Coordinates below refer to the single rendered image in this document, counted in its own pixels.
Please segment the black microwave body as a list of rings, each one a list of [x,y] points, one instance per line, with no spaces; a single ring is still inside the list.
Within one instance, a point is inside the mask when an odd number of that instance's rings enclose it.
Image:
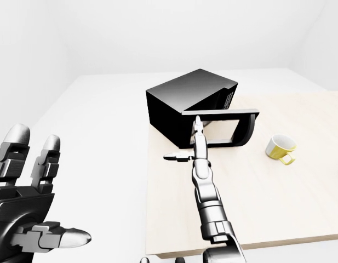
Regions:
[[[228,109],[238,83],[203,69],[146,90],[150,124],[181,149],[190,148],[195,117],[184,112]]]

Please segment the yellow and white mug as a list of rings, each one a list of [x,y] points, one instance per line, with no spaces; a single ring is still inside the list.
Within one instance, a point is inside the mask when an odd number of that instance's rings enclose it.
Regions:
[[[289,136],[283,134],[274,134],[266,146],[265,154],[271,158],[281,161],[284,165],[290,165],[295,157],[292,152],[297,147],[296,142]]]

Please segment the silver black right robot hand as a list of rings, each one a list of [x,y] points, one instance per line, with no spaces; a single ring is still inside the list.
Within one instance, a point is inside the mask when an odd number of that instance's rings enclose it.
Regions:
[[[173,152],[163,156],[167,161],[188,162],[193,160],[196,175],[199,179],[207,180],[212,176],[208,161],[207,139],[203,133],[203,122],[196,116],[194,122],[194,143],[192,152]]]

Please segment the grey microwave door with window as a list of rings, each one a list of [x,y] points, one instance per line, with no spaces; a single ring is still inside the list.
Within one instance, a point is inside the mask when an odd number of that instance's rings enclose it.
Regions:
[[[207,148],[225,148],[243,146],[250,140],[259,111],[256,109],[198,110],[184,111],[181,115],[184,123],[191,125],[191,135],[193,137],[202,135]],[[213,121],[237,121],[238,124],[229,139],[210,140],[205,137],[204,127]]]

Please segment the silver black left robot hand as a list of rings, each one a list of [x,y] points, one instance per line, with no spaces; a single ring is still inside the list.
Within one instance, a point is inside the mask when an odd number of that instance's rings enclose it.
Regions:
[[[0,263],[32,263],[35,253],[88,244],[91,235],[46,221],[54,199],[60,138],[50,135],[36,158],[29,186],[16,185],[29,152],[30,129],[14,125],[0,146]]]

